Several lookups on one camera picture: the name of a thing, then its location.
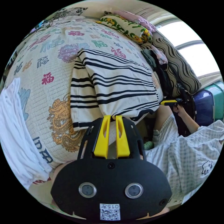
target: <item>window frame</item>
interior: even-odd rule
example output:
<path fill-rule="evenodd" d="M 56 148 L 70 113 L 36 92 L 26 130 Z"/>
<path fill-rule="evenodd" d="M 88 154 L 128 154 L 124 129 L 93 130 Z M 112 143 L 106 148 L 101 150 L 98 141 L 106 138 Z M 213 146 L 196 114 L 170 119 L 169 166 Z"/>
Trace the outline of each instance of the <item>window frame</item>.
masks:
<path fill-rule="evenodd" d="M 171 18 L 171 19 L 165 19 L 164 21 L 161 21 L 159 23 L 156 23 L 155 26 L 158 27 L 158 26 L 165 26 L 165 25 L 168 25 L 170 23 L 175 23 L 175 22 L 183 22 L 182 20 L 180 20 L 179 18 Z M 156 31 L 160 34 L 161 37 L 167 39 L 161 32 L 159 32 L 158 30 Z M 188 41 L 186 43 L 183 43 L 183 44 L 180 44 L 178 46 L 176 46 L 175 48 L 179 51 L 181 49 L 184 49 L 186 47 L 190 47 L 190 46 L 193 46 L 193 45 L 196 45 L 196 44 L 205 44 L 202 40 L 194 40 L 194 41 Z M 213 75 L 217 75 L 217 74 L 220 74 L 221 75 L 221 72 L 218 71 L 218 72 L 212 72 L 212 73 L 207 73 L 207 74 L 204 74 L 204 75 L 201 75 L 201 76 L 198 76 L 197 78 L 198 79 L 202 79 L 204 77 L 209 77 L 209 76 L 213 76 Z"/>

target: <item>pink pillow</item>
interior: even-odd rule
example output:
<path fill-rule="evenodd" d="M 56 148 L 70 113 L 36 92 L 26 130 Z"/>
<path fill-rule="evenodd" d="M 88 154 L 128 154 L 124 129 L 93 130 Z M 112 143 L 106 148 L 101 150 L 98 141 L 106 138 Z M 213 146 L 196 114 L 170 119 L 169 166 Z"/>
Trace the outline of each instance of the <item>pink pillow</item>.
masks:
<path fill-rule="evenodd" d="M 148 22 L 146 19 L 142 18 L 141 16 L 132 14 L 127 11 L 120 11 L 120 10 L 114 11 L 114 14 L 117 14 L 117 15 L 125 18 L 126 20 L 129 20 L 133 23 L 137 23 L 137 24 L 145 27 L 150 32 L 150 34 L 152 34 L 153 32 L 156 31 L 156 27 L 154 25 L 152 25 L 150 22 Z"/>

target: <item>striped cushion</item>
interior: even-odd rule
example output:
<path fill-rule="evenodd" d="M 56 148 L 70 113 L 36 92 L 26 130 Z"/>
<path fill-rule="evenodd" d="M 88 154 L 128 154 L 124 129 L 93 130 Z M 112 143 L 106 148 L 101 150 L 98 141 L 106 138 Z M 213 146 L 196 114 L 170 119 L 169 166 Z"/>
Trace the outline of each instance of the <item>striped cushion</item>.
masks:
<path fill-rule="evenodd" d="M 176 71 L 176 74 L 188 92 L 193 94 L 200 89 L 201 83 L 199 82 L 193 69 L 168 40 L 165 38 L 157 38 L 153 40 L 152 44 L 157 49 L 162 51 L 168 59 L 167 72 L 173 86 L 173 97 L 179 96 L 180 93 L 177 91 L 175 86 L 177 81 L 172 70 Z"/>

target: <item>bed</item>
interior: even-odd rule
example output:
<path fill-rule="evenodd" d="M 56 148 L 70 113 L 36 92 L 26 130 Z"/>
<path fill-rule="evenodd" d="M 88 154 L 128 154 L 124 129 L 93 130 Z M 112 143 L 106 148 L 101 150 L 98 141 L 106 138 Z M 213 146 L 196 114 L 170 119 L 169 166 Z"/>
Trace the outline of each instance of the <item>bed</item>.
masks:
<path fill-rule="evenodd" d="M 26 126 L 39 153 L 53 170 L 77 158 L 85 133 L 72 131 L 70 114 L 70 84 L 77 52 L 82 48 L 101 50 L 149 67 L 138 44 L 97 24 L 97 20 L 74 16 L 72 21 L 65 19 L 37 31 L 18 53 L 5 82 L 7 87 L 15 77 L 20 77 L 19 96 Z M 162 101 L 159 79 L 154 73 L 152 78 Z M 115 133 L 111 133 L 109 144 L 114 145 L 114 141 Z M 29 192 L 53 208 L 50 189 L 51 175 L 48 182 L 33 183 Z"/>

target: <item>dragon print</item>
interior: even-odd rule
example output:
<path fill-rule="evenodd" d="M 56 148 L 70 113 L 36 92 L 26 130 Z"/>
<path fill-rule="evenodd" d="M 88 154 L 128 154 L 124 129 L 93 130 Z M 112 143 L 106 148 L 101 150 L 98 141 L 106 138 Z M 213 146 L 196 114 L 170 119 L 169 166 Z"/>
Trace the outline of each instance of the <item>dragon print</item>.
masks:
<path fill-rule="evenodd" d="M 53 141 L 61 145 L 66 151 L 79 150 L 85 130 L 74 131 L 70 110 L 70 94 L 66 94 L 63 100 L 56 99 L 49 107 L 48 121 L 51 122 Z"/>

